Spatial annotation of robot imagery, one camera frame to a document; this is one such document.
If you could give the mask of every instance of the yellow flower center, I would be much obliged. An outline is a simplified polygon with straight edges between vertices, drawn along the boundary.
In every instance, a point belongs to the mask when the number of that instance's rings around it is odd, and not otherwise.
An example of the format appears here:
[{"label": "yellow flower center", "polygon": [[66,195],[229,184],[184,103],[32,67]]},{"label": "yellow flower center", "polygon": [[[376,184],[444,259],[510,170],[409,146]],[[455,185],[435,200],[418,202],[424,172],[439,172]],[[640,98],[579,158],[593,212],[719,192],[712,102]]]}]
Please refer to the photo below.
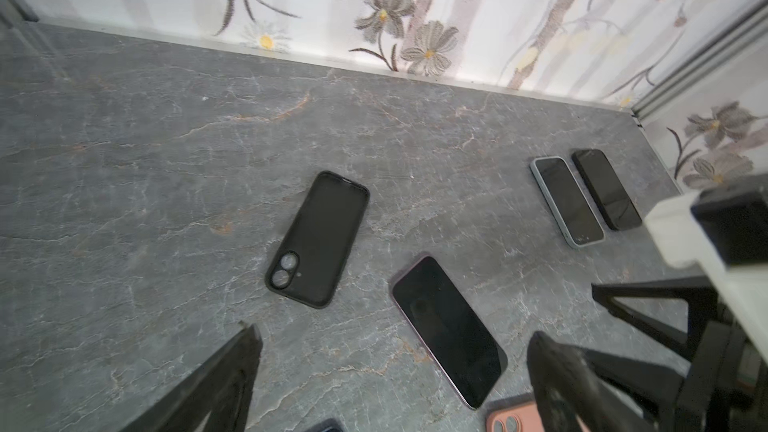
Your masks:
[{"label": "yellow flower center", "polygon": [[272,40],[272,37],[263,35],[261,38],[259,38],[259,45],[261,45],[264,49],[272,50],[272,48],[275,46],[275,43]]}]

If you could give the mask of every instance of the floral wallpaper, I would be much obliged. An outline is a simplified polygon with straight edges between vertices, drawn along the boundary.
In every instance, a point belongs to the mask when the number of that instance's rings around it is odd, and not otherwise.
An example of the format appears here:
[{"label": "floral wallpaper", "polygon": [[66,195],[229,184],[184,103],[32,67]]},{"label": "floral wallpaper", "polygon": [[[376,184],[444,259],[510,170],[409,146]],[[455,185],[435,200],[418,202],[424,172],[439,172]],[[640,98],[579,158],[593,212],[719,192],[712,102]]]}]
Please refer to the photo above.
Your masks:
[{"label": "floral wallpaper", "polygon": [[768,36],[643,120],[683,190],[768,171]]},{"label": "floral wallpaper", "polygon": [[26,1],[43,21],[632,106],[760,0]]}]

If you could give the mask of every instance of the black smartphone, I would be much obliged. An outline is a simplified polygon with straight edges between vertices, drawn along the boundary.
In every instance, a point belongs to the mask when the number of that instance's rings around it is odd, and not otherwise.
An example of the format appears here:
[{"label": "black smartphone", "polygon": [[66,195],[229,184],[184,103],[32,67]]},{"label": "black smartphone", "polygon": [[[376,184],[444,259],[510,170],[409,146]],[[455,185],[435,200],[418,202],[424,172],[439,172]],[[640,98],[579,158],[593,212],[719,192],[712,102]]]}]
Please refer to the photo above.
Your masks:
[{"label": "black smartphone", "polygon": [[629,230],[643,224],[643,219],[603,151],[577,150],[571,158],[598,204],[605,223],[612,230]]},{"label": "black smartphone", "polygon": [[266,273],[273,292],[314,308],[331,302],[370,193],[330,171],[315,178]]},{"label": "black smartphone", "polygon": [[605,232],[561,157],[540,157],[531,163],[533,176],[547,199],[565,241],[573,248],[605,239]]},{"label": "black smartphone", "polygon": [[464,403],[477,409],[507,368],[507,356],[435,258],[398,274],[390,293]]}]

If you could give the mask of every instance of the phone in light blue case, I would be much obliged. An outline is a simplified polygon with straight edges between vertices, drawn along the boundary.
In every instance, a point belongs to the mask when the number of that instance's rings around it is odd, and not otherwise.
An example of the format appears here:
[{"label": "phone in light blue case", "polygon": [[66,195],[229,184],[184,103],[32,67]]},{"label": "phone in light blue case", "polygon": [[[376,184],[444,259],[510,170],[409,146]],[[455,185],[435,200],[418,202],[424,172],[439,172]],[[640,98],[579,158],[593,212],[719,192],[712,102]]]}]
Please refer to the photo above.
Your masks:
[{"label": "phone in light blue case", "polygon": [[605,240],[605,232],[565,160],[535,158],[531,170],[568,245],[582,248]]}]

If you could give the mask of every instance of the gray marble surface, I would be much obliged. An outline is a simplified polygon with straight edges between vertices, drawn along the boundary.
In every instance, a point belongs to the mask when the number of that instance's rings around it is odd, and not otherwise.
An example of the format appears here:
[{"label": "gray marble surface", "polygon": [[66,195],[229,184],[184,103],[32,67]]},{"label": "gray marble surface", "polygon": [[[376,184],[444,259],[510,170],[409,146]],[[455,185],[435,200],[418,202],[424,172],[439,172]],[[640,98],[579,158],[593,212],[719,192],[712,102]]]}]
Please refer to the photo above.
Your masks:
[{"label": "gray marble surface", "polygon": [[[686,272],[663,265],[642,228],[571,249],[528,169],[603,149],[647,213],[676,189],[628,114],[31,28],[27,45],[0,42],[5,430],[117,430],[241,321],[264,336],[254,431],[327,418],[482,430],[488,403],[529,390],[535,330],[680,365],[593,303],[590,283]],[[315,310],[267,291],[264,267],[325,168],[372,196],[336,295]],[[476,412],[388,295],[424,250],[509,357]]]}]

